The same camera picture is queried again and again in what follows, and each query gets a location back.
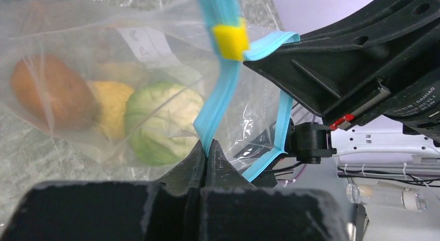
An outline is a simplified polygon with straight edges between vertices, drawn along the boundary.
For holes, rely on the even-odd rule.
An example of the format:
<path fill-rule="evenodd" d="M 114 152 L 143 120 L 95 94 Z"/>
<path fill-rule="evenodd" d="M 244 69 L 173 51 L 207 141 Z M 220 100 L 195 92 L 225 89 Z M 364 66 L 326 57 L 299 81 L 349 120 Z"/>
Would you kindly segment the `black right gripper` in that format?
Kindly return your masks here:
<path fill-rule="evenodd" d="M 333 124 L 363 124 L 439 66 L 439 0 L 373 0 L 352 15 L 245 66 Z"/>

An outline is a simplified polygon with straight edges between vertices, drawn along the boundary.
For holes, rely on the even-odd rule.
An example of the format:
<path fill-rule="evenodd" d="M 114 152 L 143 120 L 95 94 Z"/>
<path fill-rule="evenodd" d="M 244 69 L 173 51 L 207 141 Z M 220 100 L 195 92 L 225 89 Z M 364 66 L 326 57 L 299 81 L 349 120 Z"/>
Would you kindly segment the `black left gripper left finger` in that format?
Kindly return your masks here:
<path fill-rule="evenodd" d="M 1 240 L 197 240 L 200 179 L 197 143 L 183 192 L 156 181 L 44 181 L 19 201 Z"/>

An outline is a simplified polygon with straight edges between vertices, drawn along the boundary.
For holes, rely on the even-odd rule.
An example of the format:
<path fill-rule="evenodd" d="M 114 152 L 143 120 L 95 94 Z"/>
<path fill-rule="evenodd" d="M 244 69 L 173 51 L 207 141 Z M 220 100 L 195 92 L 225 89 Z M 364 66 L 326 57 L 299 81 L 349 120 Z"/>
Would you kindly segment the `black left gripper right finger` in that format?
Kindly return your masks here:
<path fill-rule="evenodd" d="M 334 197 L 322 190 L 218 186 L 222 150 L 212 141 L 201 188 L 201 240 L 348 240 Z"/>

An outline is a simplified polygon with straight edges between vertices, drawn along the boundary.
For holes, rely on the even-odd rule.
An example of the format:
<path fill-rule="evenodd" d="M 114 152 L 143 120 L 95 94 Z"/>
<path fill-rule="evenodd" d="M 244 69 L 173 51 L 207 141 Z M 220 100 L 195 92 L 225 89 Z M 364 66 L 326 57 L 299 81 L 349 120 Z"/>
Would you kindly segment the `light green cabbage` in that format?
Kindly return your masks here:
<path fill-rule="evenodd" d="M 125 129 L 134 155 L 148 166 L 182 161 L 198 142 L 193 122 L 203 98 L 186 86 L 158 82 L 128 99 Z"/>

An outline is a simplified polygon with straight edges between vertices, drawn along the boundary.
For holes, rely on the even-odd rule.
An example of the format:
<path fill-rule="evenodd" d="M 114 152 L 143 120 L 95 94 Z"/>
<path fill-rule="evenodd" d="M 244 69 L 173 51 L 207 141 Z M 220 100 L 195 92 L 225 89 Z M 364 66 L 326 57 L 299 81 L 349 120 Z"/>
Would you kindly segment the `yellow lemon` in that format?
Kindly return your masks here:
<path fill-rule="evenodd" d="M 125 138 L 126 102 L 138 87 L 149 80 L 149 71 L 135 62 L 98 63 L 95 78 L 88 81 L 99 104 L 95 128 L 108 139 Z"/>

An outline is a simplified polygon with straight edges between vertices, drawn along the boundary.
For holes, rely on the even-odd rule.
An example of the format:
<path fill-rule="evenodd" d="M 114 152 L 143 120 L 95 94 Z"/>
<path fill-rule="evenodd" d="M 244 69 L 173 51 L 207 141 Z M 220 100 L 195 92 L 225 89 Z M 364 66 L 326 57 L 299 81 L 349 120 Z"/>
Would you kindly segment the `clear zip top bag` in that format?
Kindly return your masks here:
<path fill-rule="evenodd" d="M 149 80 L 135 91 L 158 82 L 196 91 L 204 100 L 193 122 L 197 143 L 209 151 L 217 141 L 228 163 L 252 181 L 285 153 L 293 99 L 244 63 L 298 40 L 293 32 L 252 25 L 241 0 L 175 0 L 156 9 L 91 0 L 10 2 L 1 5 L 1 110 L 52 139 L 53 147 L 39 148 L 20 137 L 27 157 L 55 159 L 71 146 L 96 163 L 160 176 L 180 162 L 141 162 L 126 129 L 114 141 L 96 130 L 99 113 L 90 128 L 55 130 L 52 120 L 45 125 L 26 110 L 10 85 L 16 63 L 34 55 L 57 56 L 87 84 L 98 63 L 139 63 Z"/>

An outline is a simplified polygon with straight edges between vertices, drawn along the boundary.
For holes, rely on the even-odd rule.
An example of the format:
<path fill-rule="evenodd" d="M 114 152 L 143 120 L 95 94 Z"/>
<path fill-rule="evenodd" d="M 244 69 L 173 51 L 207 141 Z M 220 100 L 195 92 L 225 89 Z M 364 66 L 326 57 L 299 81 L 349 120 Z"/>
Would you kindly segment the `brown kiwi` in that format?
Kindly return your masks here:
<path fill-rule="evenodd" d="M 10 77 L 22 106 L 55 130 L 90 128 L 99 113 L 92 90 L 80 74 L 55 55 L 18 61 Z"/>

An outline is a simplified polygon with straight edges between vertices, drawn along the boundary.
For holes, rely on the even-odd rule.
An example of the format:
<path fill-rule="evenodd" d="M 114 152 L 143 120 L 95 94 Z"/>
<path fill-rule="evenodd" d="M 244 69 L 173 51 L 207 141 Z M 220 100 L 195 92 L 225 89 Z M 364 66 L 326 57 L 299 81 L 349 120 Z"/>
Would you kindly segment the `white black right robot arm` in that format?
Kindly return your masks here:
<path fill-rule="evenodd" d="M 439 0 L 373 0 L 244 64 L 321 118 L 289 144 L 307 163 L 439 157 Z"/>

